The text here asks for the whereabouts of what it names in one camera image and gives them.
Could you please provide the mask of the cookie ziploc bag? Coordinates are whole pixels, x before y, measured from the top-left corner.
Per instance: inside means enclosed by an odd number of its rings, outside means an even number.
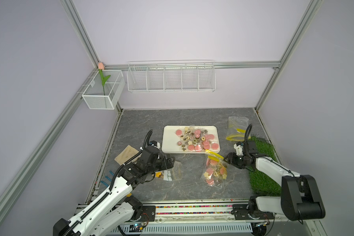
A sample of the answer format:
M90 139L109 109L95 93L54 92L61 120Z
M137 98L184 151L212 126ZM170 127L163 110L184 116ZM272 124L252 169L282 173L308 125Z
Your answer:
M248 126L249 118L238 116L228 117L226 140L235 142L244 141Z
M228 177L228 167L224 157L211 150L205 151L206 162L202 179L208 186L222 188Z
M167 182L180 181L183 178L182 163L177 161L171 169L156 172L155 178Z

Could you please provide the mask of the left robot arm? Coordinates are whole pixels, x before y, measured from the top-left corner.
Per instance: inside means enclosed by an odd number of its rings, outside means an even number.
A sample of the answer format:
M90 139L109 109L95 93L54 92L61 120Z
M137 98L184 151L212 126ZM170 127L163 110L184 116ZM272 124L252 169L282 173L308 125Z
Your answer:
M110 185L80 213L69 220L60 219L53 227L54 236L105 236L129 220L139 220L143 204L131 195L148 176L174 167L175 158L164 154L160 143L151 141L150 130L141 150L122 164Z

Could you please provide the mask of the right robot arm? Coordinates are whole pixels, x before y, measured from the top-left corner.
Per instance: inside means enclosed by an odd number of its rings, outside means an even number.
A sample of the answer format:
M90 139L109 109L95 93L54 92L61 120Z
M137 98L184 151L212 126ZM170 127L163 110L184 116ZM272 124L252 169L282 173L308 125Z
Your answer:
M248 214L256 211L286 216L291 221L323 219L324 203L315 178L301 175L259 153L255 141L250 141L252 124L245 130L243 141L234 145L224 161L238 169L253 169L266 174L281 187L279 197L253 196L248 201Z

